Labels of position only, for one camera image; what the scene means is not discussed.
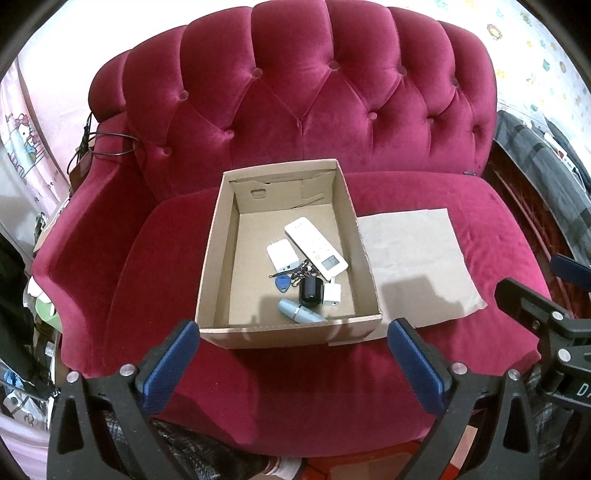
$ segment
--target blue gripper pad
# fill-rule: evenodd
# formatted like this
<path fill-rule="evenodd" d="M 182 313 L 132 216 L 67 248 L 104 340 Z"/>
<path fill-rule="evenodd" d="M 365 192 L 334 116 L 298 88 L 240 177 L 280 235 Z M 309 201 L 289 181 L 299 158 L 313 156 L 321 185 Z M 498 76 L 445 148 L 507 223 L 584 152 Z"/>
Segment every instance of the blue gripper pad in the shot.
<path fill-rule="evenodd" d="M 591 268 L 564 255 L 553 255 L 550 270 L 564 281 L 573 283 L 584 291 L 591 292 Z"/>
<path fill-rule="evenodd" d="M 417 344 L 423 350 L 428 350 L 428 345 L 406 319 L 397 319 L 388 325 L 388 347 L 400 365 L 402 373 L 410 383 L 423 410 L 440 418 L 447 410 L 446 394 L 451 389 L 452 377 L 444 370 L 443 364 L 440 368 L 438 365 L 434 366 L 433 362 L 437 359 L 429 360 L 426 355 L 432 356 L 431 352 L 421 351 Z"/>
<path fill-rule="evenodd" d="M 146 417 L 164 410 L 199 346 L 199 327 L 191 320 L 179 323 L 164 343 L 151 349 L 139 365 L 135 388 Z"/>

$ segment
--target sofa seat cushion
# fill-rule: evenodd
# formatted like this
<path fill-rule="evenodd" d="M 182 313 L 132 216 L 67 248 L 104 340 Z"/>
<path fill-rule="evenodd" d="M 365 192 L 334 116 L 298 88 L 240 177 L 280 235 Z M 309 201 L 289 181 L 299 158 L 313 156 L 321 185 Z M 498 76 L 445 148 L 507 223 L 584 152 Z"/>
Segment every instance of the sofa seat cushion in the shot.
<path fill-rule="evenodd" d="M 529 365 L 535 361 L 536 338 L 496 308 L 493 294 L 505 277 L 545 295 L 548 290 L 516 221 L 486 182 L 459 174 L 396 171 L 346 179 L 359 216 L 443 207 L 449 212 L 488 307 L 421 329 L 427 342 L 476 372 L 502 374 L 524 358 Z M 109 315 L 105 373 L 137 363 L 179 320 L 194 318 L 216 193 L 167 200 L 147 219 Z M 524 368 L 529 365 L 522 362 Z M 294 456 L 396 445 L 424 436 L 433 422 L 385 339 L 237 351 L 202 341 L 162 418 L 241 449 Z"/>

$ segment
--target white sock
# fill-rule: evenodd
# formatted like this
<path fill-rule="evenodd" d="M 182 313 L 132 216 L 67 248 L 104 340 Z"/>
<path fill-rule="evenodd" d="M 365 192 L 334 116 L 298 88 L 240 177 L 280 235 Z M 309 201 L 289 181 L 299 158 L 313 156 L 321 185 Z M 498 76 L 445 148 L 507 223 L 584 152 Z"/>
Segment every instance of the white sock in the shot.
<path fill-rule="evenodd" d="M 275 475 L 283 480 L 295 480 L 303 462 L 302 458 L 277 457 L 277 463 L 265 475 Z"/>

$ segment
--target tufted sofa backrest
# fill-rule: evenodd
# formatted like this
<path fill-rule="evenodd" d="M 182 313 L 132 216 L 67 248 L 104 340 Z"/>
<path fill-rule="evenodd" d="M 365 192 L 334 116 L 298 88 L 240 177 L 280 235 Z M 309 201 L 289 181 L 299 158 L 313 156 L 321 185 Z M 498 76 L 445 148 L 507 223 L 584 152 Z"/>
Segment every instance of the tufted sofa backrest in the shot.
<path fill-rule="evenodd" d="M 496 83 L 482 42 L 454 25 L 361 0 L 273 0 L 118 55 L 89 104 L 141 139 L 136 160 L 163 200 L 225 170 L 305 158 L 337 158 L 345 173 L 478 174 Z"/>

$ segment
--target pink curtain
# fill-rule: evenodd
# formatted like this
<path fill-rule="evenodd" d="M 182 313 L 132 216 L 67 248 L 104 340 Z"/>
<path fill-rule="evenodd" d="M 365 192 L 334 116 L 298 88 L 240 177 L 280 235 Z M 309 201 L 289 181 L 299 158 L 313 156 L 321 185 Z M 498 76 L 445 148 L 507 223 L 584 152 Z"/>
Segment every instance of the pink curtain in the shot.
<path fill-rule="evenodd" d="M 0 82 L 0 141 L 40 212 L 51 215 L 67 197 L 69 184 L 41 141 L 27 108 L 15 60 Z"/>
<path fill-rule="evenodd" d="M 32 429 L 0 414 L 0 436 L 31 480 L 46 480 L 49 432 Z"/>

